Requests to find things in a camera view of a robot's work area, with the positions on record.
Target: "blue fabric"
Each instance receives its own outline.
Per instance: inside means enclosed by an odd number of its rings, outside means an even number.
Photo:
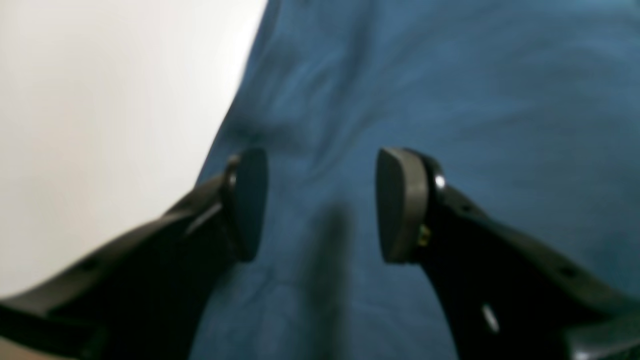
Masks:
[[[267,149],[262,247],[192,360],[456,358],[422,271],[383,264],[383,146],[640,296],[639,95],[631,0],[270,1],[199,179]]]

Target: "white background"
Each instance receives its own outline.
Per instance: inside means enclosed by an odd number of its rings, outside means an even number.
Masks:
[[[0,297],[193,187],[266,0],[0,0]]]

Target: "white wall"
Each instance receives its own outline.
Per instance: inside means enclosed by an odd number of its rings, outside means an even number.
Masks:
[[[194,185],[266,0],[0,0],[0,297]]]

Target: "blue sheet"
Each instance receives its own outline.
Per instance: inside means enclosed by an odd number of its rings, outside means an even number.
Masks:
[[[262,247],[192,360],[456,358],[422,271],[383,264],[383,146],[640,296],[639,95],[631,0],[270,1],[198,180],[267,149]]]

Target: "gold rivet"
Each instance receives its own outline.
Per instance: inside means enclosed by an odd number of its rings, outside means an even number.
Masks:
[[[424,225],[420,225],[420,236],[418,237],[418,246],[426,247],[431,239],[431,230]]]

